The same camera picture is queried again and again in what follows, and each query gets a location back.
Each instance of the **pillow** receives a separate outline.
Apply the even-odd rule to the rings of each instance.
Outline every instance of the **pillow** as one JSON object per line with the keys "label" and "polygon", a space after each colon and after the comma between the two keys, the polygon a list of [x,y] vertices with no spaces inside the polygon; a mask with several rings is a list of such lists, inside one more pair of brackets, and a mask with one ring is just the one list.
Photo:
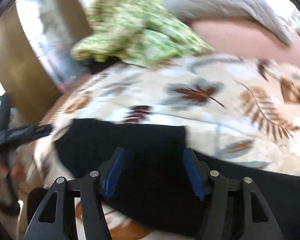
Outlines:
{"label": "pillow", "polygon": [[212,17],[255,19],[282,42],[292,44],[289,31],[264,0],[165,0],[163,6],[184,22]]}

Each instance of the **brown wooden surface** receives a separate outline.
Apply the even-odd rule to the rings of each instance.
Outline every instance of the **brown wooden surface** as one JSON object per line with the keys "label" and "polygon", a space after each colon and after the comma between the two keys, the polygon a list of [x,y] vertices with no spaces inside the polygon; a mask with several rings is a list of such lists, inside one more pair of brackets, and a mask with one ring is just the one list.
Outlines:
{"label": "brown wooden surface", "polygon": [[38,123],[61,96],[29,45],[15,4],[0,18],[0,82],[27,122]]}

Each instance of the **blue gripper pad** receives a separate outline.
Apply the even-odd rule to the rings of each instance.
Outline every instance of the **blue gripper pad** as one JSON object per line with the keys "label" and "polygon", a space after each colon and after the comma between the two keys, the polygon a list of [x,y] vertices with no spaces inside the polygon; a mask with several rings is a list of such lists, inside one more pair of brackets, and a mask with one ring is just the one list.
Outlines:
{"label": "blue gripper pad", "polygon": [[188,178],[191,182],[192,189],[194,191],[194,194],[200,199],[204,200],[205,193],[203,190],[203,181],[202,178],[199,175],[199,172],[197,171],[194,161],[192,160],[189,152],[187,150],[183,151],[182,154],[182,161],[183,165],[186,168]]}
{"label": "blue gripper pad", "polygon": [[124,150],[121,148],[116,160],[114,161],[114,165],[112,166],[108,177],[104,180],[103,183],[103,196],[106,200],[109,199],[114,194],[114,190],[117,186],[121,170],[124,167]]}

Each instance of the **blanket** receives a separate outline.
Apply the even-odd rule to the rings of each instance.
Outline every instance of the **blanket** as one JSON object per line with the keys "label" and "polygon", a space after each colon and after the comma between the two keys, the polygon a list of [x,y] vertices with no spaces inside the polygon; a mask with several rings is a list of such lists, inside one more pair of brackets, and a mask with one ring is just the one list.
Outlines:
{"label": "blanket", "polygon": [[[200,153],[300,176],[300,69],[290,64],[213,54],[146,69],[117,63],[91,76],[51,119],[53,134],[38,141],[34,158],[50,171],[49,186],[59,176],[73,179],[51,146],[74,118],[182,125],[187,147]],[[187,239],[151,231],[106,205],[104,211],[113,239]]]}
{"label": "blanket", "polygon": [[93,34],[72,48],[72,57],[150,66],[212,48],[160,5],[160,0],[96,0],[87,17]]}

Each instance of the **pink fabric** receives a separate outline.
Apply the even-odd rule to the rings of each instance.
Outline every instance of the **pink fabric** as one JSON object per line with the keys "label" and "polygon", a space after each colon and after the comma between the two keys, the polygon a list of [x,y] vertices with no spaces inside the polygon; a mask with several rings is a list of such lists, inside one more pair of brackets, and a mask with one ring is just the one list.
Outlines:
{"label": "pink fabric", "polygon": [[243,19],[194,21],[193,30],[217,52],[244,58],[274,59],[300,68],[300,36],[293,33],[293,45],[287,46],[260,24]]}

